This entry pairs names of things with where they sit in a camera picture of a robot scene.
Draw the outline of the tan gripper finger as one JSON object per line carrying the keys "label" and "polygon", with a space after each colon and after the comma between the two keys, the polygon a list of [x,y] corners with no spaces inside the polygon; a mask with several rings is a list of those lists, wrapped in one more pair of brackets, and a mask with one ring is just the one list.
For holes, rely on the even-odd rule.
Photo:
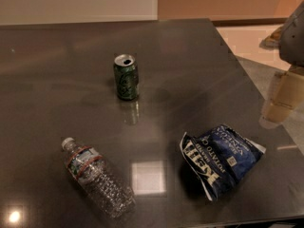
{"label": "tan gripper finger", "polygon": [[263,106],[263,119],[280,124],[304,101],[304,67],[276,72]]}

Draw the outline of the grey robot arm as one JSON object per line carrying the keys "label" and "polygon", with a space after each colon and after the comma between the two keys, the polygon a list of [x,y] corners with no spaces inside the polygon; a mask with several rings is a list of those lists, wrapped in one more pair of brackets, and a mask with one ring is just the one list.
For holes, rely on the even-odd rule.
{"label": "grey robot arm", "polygon": [[291,66],[276,72],[269,86],[261,119],[281,124],[304,101],[304,2],[286,20],[278,40],[282,61]]}

